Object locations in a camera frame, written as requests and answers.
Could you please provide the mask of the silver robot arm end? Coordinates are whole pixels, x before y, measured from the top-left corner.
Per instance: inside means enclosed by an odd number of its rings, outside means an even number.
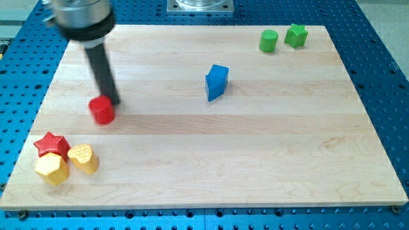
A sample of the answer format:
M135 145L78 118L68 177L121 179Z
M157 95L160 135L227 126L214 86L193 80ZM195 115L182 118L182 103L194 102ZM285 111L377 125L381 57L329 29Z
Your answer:
M113 8L109 0L42 0L51 11L43 21L49 27L56 26L68 40L80 42L92 49L103 44L115 24Z

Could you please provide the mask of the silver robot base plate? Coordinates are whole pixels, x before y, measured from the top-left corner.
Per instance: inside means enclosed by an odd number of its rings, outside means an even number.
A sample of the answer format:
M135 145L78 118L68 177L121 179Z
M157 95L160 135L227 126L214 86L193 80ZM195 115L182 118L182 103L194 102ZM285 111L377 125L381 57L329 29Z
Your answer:
M167 0L168 13L234 12L233 0Z

